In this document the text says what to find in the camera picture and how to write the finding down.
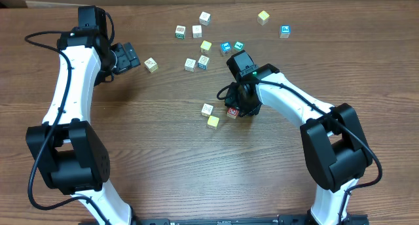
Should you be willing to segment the red top wooden block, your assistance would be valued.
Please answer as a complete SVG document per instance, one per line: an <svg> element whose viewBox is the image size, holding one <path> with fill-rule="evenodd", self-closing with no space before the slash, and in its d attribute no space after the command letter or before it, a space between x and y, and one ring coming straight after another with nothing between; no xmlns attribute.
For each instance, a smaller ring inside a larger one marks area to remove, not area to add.
<svg viewBox="0 0 419 225"><path fill-rule="evenodd" d="M239 114L239 111L235 108L229 107L227 109L227 116L233 119L236 119Z"/></svg>

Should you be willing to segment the cream umbrella wooden block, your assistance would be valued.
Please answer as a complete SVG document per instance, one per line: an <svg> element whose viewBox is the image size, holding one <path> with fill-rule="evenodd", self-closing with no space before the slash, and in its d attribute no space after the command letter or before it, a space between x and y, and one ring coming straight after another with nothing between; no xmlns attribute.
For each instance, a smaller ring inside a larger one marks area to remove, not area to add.
<svg viewBox="0 0 419 225"><path fill-rule="evenodd" d="M210 117L212 114L212 110L213 110L213 105L205 103L202 107L201 114L203 116Z"/></svg>

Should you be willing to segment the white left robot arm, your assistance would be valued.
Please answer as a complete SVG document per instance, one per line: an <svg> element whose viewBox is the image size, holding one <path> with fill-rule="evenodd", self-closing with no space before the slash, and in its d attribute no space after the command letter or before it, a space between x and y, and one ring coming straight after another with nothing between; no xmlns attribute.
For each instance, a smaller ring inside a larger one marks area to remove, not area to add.
<svg viewBox="0 0 419 225"><path fill-rule="evenodd" d="M94 87L140 65L130 43L113 42L111 22L103 9L81 6L78 25L58 32L52 48L60 59L54 97L41 125L26 133L34 158L27 194L39 210L79 201L96 224L139 224L110 180L109 153L90 124Z"/></svg>

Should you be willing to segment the yellow top wooden block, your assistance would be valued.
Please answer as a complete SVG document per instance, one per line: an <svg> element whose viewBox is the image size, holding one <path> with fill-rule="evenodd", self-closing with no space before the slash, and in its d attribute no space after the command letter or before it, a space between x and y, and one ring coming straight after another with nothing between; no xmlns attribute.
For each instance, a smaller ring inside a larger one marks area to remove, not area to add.
<svg viewBox="0 0 419 225"><path fill-rule="evenodd" d="M219 118L216 116L210 116L207 121L207 126L212 129L217 129L219 123Z"/></svg>

